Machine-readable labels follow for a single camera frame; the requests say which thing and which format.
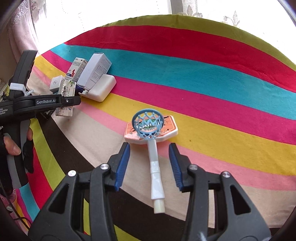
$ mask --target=silver screw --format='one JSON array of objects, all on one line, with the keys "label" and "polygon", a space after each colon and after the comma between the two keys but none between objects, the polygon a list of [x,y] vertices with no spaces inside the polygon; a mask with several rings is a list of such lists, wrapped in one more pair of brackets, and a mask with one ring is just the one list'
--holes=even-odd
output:
[{"label": "silver screw", "polygon": [[71,170],[68,172],[69,177],[74,177],[75,175],[76,175],[76,171],[74,171],[74,170]]},{"label": "silver screw", "polygon": [[191,164],[191,165],[189,166],[189,169],[192,170],[192,171],[197,170],[197,168],[198,168],[198,166],[197,166],[196,164]]},{"label": "silver screw", "polygon": [[231,175],[228,171],[222,172],[222,176],[225,178],[229,178]]},{"label": "silver screw", "polygon": [[103,163],[102,165],[101,165],[101,169],[102,170],[107,170],[109,168],[109,165],[107,164],[107,163]]}]

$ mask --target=medicine box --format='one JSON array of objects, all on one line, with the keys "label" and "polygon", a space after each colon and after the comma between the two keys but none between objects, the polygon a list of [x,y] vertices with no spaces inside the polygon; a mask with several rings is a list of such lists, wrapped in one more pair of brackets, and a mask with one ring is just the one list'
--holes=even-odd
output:
[{"label": "medicine box", "polygon": [[87,60],[83,58],[75,58],[66,74],[65,79],[77,82],[86,65]]},{"label": "medicine box", "polygon": [[52,78],[52,81],[49,86],[49,90],[52,93],[59,91],[59,86],[60,86],[63,79],[64,79],[64,77],[62,75]]},{"label": "medicine box", "polygon": [[[75,94],[75,88],[76,88],[76,82],[72,80],[62,80],[63,83],[60,85],[59,94],[61,94],[64,97],[68,96],[74,96]],[[63,108],[57,108],[56,109],[56,115],[57,116],[72,116],[73,115],[73,106],[67,106]]]},{"label": "medicine box", "polygon": [[95,83],[106,74],[111,66],[111,61],[103,53],[94,53],[83,70],[77,84],[90,90]]}]

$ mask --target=white plastic tube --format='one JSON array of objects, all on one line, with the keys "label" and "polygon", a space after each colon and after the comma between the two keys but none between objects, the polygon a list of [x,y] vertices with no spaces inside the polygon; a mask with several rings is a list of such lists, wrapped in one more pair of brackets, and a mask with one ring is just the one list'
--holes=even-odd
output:
[{"label": "white plastic tube", "polygon": [[148,153],[150,159],[150,173],[151,173],[151,199],[154,201],[154,213],[165,212],[165,193],[161,183],[160,168],[158,162],[157,146],[155,139],[149,139]]}]

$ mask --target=white plastic stand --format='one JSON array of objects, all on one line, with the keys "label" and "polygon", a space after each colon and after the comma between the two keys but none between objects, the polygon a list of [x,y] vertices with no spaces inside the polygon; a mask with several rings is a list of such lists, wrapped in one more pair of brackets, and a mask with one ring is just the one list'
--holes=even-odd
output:
[{"label": "white plastic stand", "polygon": [[103,102],[115,84],[116,79],[113,75],[103,74],[90,91],[85,90],[82,93],[79,93],[79,95],[98,102]]},{"label": "white plastic stand", "polygon": [[150,173],[151,173],[151,199],[154,200],[154,213],[165,212],[165,193],[161,183],[160,167],[158,162],[157,146],[155,139],[149,139],[148,153],[150,159]]}]

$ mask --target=finger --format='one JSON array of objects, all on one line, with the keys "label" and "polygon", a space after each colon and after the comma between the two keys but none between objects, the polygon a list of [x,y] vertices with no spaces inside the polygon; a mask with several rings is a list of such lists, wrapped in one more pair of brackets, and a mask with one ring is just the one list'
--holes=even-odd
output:
[{"label": "finger", "polygon": [[28,129],[27,139],[28,139],[29,141],[33,140],[33,131],[32,131],[32,129],[31,129],[30,127],[29,127],[29,129]]},{"label": "finger", "polygon": [[17,146],[17,144],[15,144],[13,140],[11,140],[11,138],[4,137],[4,143],[6,150],[10,155],[18,156],[21,153],[20,148]]}]

